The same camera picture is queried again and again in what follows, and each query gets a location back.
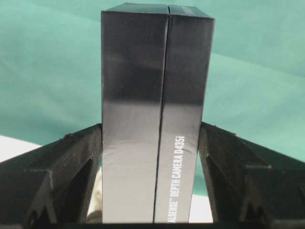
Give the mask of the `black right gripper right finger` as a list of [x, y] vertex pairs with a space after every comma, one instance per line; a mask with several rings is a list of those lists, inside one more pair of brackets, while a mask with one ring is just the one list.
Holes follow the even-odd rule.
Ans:
[[305, 164], [202, 123], [199, 154], [212, 229], [302, 229]]

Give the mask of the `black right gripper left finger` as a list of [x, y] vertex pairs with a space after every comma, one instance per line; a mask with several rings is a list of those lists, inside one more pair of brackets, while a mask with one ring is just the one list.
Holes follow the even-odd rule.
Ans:
[[0, 164], [0, 226], [84, 223], [102, 152], [102, 126], [67, 134]]

